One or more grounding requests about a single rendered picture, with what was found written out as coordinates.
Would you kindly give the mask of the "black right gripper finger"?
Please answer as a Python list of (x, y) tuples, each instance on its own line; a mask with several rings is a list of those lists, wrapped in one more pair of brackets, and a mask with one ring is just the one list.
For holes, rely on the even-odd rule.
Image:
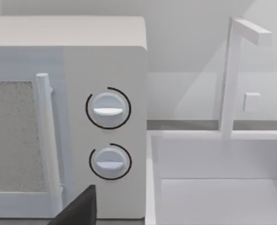
[(47, 225), (96, 225), (96, 221), (96, 185), (90, 185)]

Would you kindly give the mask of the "pale microwave knob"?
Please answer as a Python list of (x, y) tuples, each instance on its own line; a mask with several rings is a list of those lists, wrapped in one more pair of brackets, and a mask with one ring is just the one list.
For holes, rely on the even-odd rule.
[(94, 159), (94, 169), (106, 178), (116, 178), (121, 175), (127, 166), (127, 159), (121, 150), (104, 148), (100, 150)]
[(119, 94), (103, 92), (93, 97), (89, 112), (102, 127), (115, 127), (124, 120), (126, 103)]

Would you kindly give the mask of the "microwave door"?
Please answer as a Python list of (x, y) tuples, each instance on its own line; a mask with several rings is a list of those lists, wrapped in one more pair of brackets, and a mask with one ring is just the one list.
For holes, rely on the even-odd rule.
[(0, 47), (0, 218), (51, 218), (46, 155), (36, 75), (49, 74), (57, 156), (65, 197), (62, 153), (67, 147), (66, 85), (62, 51)]

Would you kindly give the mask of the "white sink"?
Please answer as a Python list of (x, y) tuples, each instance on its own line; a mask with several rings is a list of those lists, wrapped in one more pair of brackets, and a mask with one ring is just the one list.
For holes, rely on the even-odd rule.
[(148, 225), (277, 225), (277, 131), (147, 132)]

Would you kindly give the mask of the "pale microwave oven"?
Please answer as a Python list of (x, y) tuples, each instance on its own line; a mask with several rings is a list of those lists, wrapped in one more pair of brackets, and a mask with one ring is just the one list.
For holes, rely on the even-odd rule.
[[(67, 147), (62, 153), (67, 200), (64, 208), (88, 186), (96, 185), (99, 219), (144, 218), (147, 116), (144, 18), (0, 16), (0, 47), (47, 47), (62, 51), (67, 114)], [(115, 127), (102, 127), (89, 112), (93, 97), (103, 92), (119, 94), (126, 103), (124, 120)], [(116, 178), (102, 177), (94, 169), (96, 154), (108, 147), (121, 150), (127, 159), (125, 170)]]

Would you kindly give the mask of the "tall white tap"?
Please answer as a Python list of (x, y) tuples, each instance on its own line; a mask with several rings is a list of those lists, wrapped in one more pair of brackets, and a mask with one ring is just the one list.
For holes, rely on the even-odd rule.
[(271, 46), (272, 32), (243, 17), (229, 18), (218, 124), (223, 139), (229, 139), (233, 132), (243, 39), (255, 46)]

